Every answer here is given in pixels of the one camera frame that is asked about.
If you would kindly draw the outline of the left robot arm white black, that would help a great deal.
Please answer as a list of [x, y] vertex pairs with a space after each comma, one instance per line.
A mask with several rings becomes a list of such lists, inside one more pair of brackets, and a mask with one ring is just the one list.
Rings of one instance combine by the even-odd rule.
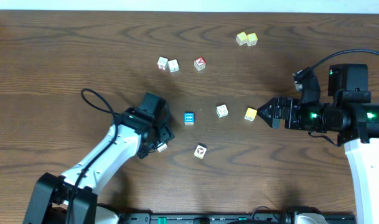
[[143, 100], [117, 114], [106, 136], [78, 164], [60, 176], [46, 172], [35, 183], [24, 223], [119, 223], [121, 215], [98, 203], [112, 176], [130, 158], [146, 157], [174, 138], [164, 100]]

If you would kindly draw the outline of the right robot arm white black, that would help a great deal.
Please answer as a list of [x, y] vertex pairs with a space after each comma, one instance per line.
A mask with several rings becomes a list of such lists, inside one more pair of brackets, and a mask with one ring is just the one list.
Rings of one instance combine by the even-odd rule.
[[320, 101], [321, 89], [311, 68], [293, 75], [300, 99], [274, 97], [259, 107], [257, 115], [271, 128], [307, 131], [314, 138], [337, 133], [336, 147], [344, 147], [350, 164], [357, 220], [379, 223], [379, 104], [371, 102], [368, 67], [337, 64], [329, 68], [331, 103]]

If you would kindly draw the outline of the blue top wooden block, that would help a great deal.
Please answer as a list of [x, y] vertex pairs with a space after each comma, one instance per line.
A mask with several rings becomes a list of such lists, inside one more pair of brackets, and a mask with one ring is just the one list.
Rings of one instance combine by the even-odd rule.
[[184, 124], [193, 125], [195, 123], [194, 113], [184, 113]]

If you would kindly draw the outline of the white block letter B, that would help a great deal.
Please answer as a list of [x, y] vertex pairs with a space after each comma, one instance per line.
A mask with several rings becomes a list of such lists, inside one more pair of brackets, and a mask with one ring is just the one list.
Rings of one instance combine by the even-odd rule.
[[163, 150], [165, 150], [167, 148], [168, 148], [168, 146], [166, 143], [160, 143], [160, 145], [158, 145], [158, 147], [157, 147], [157, 151], [162, 152]]

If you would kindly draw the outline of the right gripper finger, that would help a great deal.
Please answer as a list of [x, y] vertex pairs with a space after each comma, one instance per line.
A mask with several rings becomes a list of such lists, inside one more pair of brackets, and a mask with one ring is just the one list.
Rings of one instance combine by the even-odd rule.
[[273, 128], [278, 129], [280, 127], [280, 118], [276, 118], [274, 114], [261, 112], [260, 117], [266, 122], [266, 124]]
[[266, 109], [270, 109], [273, 112], [280, 111], [281, 110], [281, 106], [279, 105], [280, 104], [280, 99], [281, 99], [280, 97], [273, 97], [267, 103], [265, 103], [264, 105], [260, 106], [258, 108], [258, 112], [262, 112], [263, 110], [266, 110]]

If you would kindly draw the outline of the white green wooden block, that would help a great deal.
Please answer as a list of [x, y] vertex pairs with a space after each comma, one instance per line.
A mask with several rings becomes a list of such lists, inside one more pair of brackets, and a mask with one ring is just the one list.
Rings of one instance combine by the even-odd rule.
[[220, 105], [216, 107], [216, 113], [219, 118], [222, 118], [224, 116], [228, 115], [228, 108], [226, 105]]

